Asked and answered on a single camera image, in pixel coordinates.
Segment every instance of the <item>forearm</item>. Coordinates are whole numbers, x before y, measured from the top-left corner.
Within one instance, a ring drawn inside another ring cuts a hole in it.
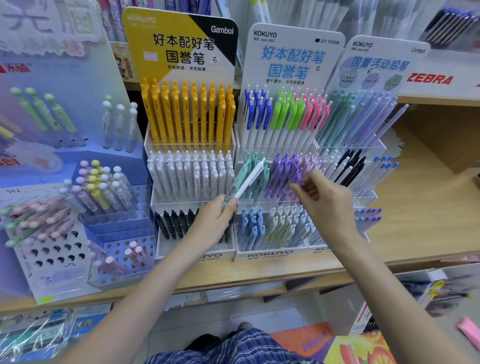
[[[62,359],[64,364],[130,364],[198,251],[186,237]]]
[[[360,236],[332,244],[399,363],[472,363]]]

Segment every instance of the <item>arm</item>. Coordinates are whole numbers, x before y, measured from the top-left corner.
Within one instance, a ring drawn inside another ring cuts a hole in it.
[[[319,170],[311,171],[303,187],[291,187],[355,280],[398,363],[473,363],[360,237],[348,188],[329,181]]]
[[[72,348],[61,364],[130,364],[180,280],[222,236],[237,199],[225,209],[225,195],[200,210],[185,238],[105,317]]]

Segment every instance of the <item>right hand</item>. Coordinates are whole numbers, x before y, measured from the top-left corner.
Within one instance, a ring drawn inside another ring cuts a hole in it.
[[[304,186],[292,183],[290,187],[323,240],[332,247],[357,238],[351,190],[328,180],[318,169],[311,170],[303,182]]]

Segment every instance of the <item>left hand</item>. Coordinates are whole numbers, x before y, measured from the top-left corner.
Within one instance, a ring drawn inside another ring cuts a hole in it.
[[[202,250],[202,254],[220,240],[232,215],[237,212],[238,199],[236,198],[232,198],[222,211],[225,197],[221,194],[202,207],[185,235],[186,240],[191,239],[192,244]]]

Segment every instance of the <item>hand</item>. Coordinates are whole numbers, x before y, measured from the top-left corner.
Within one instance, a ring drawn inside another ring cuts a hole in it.
[[[317,169],[313,169],[304,182],[303,187],[296,183],[290,187],[325,242],[332,247],[331,244],[357,238],[351,190],[328,180]]]
[[[201,253],[205,253],[222,237],[232,215],[237,212],[238,199],[232,198],[222,211],[225,195],[208,202],[200,209],[195,221],[185,235]]]

